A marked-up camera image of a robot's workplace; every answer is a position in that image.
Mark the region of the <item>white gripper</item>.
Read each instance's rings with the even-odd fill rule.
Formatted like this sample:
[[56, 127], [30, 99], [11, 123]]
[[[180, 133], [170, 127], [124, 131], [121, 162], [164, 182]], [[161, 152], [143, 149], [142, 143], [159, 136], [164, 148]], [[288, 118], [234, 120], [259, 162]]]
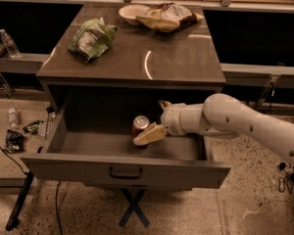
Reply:
[[181, 110], [185, 107], [185, 104], [172, 104], [166, 100], [159, 100], [158, 104], [163, 110], [161, 124], [153, 122], [140, 134], [134, 137], [133, 143], [136, 146], [145, 146], [162, 140], [167, 133], [174, 136], [185, 134], [180, 123]]

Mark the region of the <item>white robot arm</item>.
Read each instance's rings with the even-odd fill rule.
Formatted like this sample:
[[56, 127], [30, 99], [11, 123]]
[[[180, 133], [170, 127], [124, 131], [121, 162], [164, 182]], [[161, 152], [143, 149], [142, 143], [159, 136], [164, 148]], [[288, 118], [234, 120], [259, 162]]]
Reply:
[[217, 93], [202, 104], [159, 102], [161, 122], [152, 123], [133, 138], [144, 146], [165, 138], [196, 133], [202, 136], [233, 138], [247, 135], [294, 166], [294, 123], [263, 115], [237, 99]]

